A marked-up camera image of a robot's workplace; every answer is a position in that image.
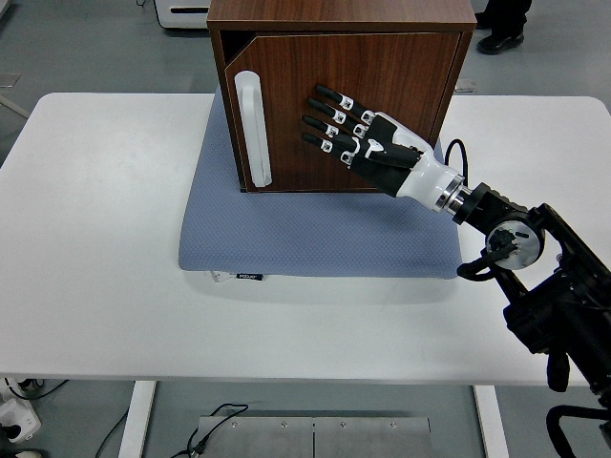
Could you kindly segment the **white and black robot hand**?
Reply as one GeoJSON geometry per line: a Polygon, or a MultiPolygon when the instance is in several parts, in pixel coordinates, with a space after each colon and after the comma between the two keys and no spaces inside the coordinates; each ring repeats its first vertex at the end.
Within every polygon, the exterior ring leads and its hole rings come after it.
{"type": "Polygon", "coordinates": [[[323,134],[303,134],[303,140],[336,157],[352,173],[393,198],[413,198],[436,212],[450,205],[464,177],[439,162],[426,140],[345,94],[324,85],[318,85],[316,92],[332,103],[311,97],[306,102],[330,121],[303,115],[306,125],[323,134]]]}

